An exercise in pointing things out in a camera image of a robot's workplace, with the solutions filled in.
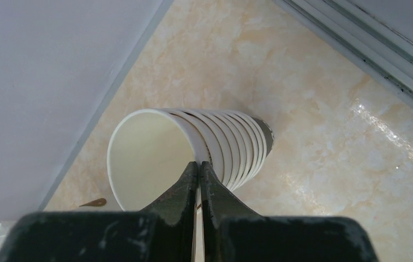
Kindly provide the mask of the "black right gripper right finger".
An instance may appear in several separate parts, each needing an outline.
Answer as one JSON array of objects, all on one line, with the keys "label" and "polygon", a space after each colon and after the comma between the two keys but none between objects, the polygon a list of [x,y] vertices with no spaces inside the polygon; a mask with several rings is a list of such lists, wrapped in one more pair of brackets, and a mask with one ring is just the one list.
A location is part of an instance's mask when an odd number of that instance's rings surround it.
[{"label": "black right gripper right finger", "polygon": [[218,179],[210,162],[200,166],[203,244],[206,261],[236,261],[234,242],[226,226],[237,219],[262,219]]}]

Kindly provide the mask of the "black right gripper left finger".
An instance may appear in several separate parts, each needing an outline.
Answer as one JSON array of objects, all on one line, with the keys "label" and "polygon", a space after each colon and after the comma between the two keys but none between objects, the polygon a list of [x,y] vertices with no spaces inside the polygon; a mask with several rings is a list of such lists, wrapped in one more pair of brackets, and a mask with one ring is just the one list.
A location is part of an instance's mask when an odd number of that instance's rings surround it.
[{"label": "black right gripper left finger", "polygon": [[149,230],[147,261],[192,261],[195,229],[198,164],[189,162],[179,179],[141,212],[156,216]]}]

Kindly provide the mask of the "white paper cup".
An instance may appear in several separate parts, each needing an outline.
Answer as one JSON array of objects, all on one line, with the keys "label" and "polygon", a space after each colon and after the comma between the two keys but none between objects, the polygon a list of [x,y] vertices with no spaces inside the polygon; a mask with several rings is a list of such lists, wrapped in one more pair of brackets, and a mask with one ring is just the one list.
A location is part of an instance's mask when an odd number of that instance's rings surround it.
[{"label": "white paper cup", "polygon": [[132,112],[107,149],[107,173],[123,211],[138,211],[168,190],[189,162],[208,161],[204,138],[187,120],[163,110]]}]

